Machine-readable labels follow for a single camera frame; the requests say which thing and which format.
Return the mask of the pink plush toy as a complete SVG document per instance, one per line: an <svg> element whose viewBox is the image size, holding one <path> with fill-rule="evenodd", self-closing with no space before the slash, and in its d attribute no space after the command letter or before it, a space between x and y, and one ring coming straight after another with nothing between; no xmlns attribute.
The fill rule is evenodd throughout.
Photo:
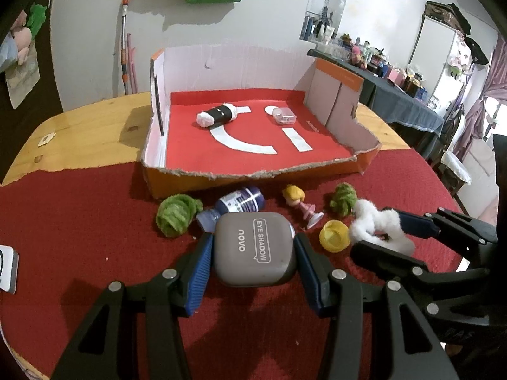
<svg viewBox="0 0 507 380"><path fill-rule="evenodd" d="M32 43L32 32L26 26L27 24L27 13L23 10L15 22L13 23L10 33L14 38L14 41L17 46L17 63L19 65L23 65L27 60L29 54L29 47Z"/></svg>

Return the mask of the white fluffy scrunchie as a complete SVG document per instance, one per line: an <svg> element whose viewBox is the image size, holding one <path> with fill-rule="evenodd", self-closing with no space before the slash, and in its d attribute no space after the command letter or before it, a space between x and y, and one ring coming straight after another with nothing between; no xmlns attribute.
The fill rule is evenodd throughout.
<svg viewBox="0 0 507 380"><path fill-rule="evenodd" d="M412 256L415 243L405 235L399 213L387 208L379 210L373 202L358 199L353 208L349 238L352 244L368 242L405 256Z"/></svg>

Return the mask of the yellow-haired pink doll figure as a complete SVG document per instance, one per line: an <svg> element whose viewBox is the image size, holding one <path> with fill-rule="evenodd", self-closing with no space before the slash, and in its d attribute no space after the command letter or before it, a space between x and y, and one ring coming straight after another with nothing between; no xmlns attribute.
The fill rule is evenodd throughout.
<svg viewBox="0 0 507 380"><path fill-rule="evenodd" d="M292 208L299 208L303 213L306 228L311 229L324 217L323 212L317 212L315 204L305 202L305 192L294 184L288 184L283 190L285 202Z"/></svg>

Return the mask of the dark blue ink bottle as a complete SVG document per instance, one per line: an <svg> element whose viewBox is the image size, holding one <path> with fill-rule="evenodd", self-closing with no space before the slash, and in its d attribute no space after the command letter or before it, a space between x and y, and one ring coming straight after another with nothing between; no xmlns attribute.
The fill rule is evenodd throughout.
<svg viewBox="0 0 507 380"><path fill-rule="evenodd" d="M255 186L243 187L219 198L212 208L203 210L196 215L201 230L214 233L219 218L229 213L259 212L264 209L265 198Z"/></svg>

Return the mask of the green plush toy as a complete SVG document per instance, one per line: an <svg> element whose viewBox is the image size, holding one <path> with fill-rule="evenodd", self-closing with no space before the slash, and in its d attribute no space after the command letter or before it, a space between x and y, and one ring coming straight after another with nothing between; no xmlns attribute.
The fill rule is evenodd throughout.
<svg viewBox="0 0 507 380"><path fill-rule="evenodd" d="M35 3L30 7L26 27L31 31L32 38L35 39L42 25L46 21L47 7Z"/></svg>

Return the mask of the grey plastic bag on door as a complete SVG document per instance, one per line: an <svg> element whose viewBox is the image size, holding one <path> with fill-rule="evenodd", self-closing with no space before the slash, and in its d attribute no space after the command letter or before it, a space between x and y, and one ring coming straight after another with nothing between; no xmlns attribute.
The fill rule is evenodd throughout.
<svg viewBox="0 0 507 380"><path fill-rule="evenodd" d="M17 44L11 33L7 33L0 49L0 72L3 73L18 60Z"/></svg>

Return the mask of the white square device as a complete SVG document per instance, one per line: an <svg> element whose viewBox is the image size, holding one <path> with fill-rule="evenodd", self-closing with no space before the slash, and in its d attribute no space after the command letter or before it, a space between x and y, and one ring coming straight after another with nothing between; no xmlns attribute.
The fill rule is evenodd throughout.
<svg viewBox="0 0 507 380"><path fill-rule="evenodd" d="M6 293L16 293L19 254L11 246L0 245L0 287Z"/></svg>

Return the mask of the clear plastic box with clips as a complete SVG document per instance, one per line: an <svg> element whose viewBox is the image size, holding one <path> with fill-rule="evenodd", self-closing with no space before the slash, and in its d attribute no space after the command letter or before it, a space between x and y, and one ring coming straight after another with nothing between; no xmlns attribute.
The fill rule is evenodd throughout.
<svg viewBox="0 0 507 380"><path fill-rule="evenodd" d="M275 107L272 115L275 122L280 125L290 125L297 122L296 114L288 107Z"/></svg>

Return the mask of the orange cardboard box tray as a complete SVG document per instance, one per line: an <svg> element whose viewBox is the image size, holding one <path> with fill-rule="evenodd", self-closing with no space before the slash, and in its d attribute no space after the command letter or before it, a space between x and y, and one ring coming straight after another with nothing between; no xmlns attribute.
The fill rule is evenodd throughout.
<svg viewBox="0 0 507 380"><path fill-rule="evenodd" d="M322 58L259 46L176 46L151 57L151 125L141 155L156 198L249 181L362 173L380 141L356 119L360 76ZM201 128L230 103L234 121ZM277 124L275 107L297 122Z"/></svg>

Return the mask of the grey eye shadow case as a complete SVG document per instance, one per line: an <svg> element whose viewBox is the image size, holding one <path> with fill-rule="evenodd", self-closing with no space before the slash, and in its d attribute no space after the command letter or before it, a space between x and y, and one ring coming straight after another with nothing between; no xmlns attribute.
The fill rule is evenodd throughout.
<svg viewBox="0 0 507 380"><path fill-rule="evenodd" d="M296 267L291 223L282 214L225 214L214 234L214 268L232 287L269 287L285 283Z"/></svg>

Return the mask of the black and white sock roll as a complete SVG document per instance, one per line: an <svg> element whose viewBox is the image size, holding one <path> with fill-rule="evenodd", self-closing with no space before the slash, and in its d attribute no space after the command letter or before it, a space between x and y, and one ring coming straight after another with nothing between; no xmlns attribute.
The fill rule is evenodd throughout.
<svg viewBox="0 0 507 380"><path fill-rule="evenodd" d="M201 111L196 116L196 123L201 128L214 128L234 121L238 116L238 108L230 103Z"/></svg>

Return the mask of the small white sticker tag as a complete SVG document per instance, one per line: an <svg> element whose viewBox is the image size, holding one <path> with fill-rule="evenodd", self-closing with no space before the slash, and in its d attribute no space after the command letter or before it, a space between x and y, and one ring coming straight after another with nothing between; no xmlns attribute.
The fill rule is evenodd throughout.
<svg viewBox="0 0 507 380"><path fill-rule="evenodd" d="M56 135L56 133L52 132L52 133L49 133L49 134L43 136L43 138L41 138L38 143L38 147L43 147L44 145L49 143L53 138L55 138L55 135Z"/></svg>

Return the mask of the red table cloth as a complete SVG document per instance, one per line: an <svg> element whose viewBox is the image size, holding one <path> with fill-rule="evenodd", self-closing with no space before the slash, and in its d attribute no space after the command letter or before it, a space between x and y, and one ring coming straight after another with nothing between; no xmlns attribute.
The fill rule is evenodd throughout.
<svg viewBox="0 0 507 380"><path fill-rule="evenodd" d="M364 174L260 183L266 211L303 227L282 197L296 183L317 210L340 182L378 208L413 214L460 212L437 174L414 150L381 151ZM36 172L1 187L1 244L20 255L16 294L1 293L10 346L48 375L76 328L112 281L147 282L195 246L199 227L160 234L140 163ZM316 379L328 320L310 309L298 275L281 286L236 288L213 271L181 334L192 379Z"/></svg>

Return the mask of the dark-clothed side table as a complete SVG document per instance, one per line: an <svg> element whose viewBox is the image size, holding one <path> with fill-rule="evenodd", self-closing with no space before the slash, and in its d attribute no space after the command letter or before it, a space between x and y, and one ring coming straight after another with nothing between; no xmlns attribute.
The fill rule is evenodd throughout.
<svg viewBox="0 0 507 380"><path fill-rule="evenodd" d="M442 134L442 117L387 80L315 49L310 49L307 54L314 58L322 58L328 63L337 64L354 75L362 77L363 87L359 101L368 106L384 122L401 124L422 132L435 133L437 136Z"/></svg>

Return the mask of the green fuzzy scrunchie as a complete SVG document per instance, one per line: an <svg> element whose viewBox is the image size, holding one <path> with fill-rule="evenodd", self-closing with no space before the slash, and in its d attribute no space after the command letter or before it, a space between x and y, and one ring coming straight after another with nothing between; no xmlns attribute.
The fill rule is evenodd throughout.
<svg viewBox="0 0 507 380"><path fill-rule="evenodd" d="M338 217L347 217L352 213L356 200L357 195L354 187L351 184L343 182L336 186L329 202L329 207Z"/></svg>
<svg viewBox="0 0 507 380"><path fill-rule="evenodd" d="M184 234L194 217L204 209L203 203L186 194L176 194L163 200L157 210L156 224L167 238Z"/></svg>

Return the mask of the metal pole with red tip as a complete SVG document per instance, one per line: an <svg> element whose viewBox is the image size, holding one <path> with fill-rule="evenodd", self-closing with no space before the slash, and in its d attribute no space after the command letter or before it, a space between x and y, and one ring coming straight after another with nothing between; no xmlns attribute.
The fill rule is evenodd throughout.
<svg viewBox="0 0 507 380"><path fill-rule="evenodd" d="M120 63L121 77L125 95L129 94L129 76L128 76L128 50L127 50L127 32L126 20L129 0L122 0L121 5L121 30L120 30Z"/></svg>

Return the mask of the yellow plastic cap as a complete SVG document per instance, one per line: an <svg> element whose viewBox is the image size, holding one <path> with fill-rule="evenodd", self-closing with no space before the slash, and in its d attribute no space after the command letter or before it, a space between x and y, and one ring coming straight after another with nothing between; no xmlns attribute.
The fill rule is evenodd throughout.
<svg viewBox="0 0 507 380"><path fill-rule="evenodd" d="M348 226L340 220L329 220L319 233L319 241L330 253L342 252L350 245Z"/></svg>

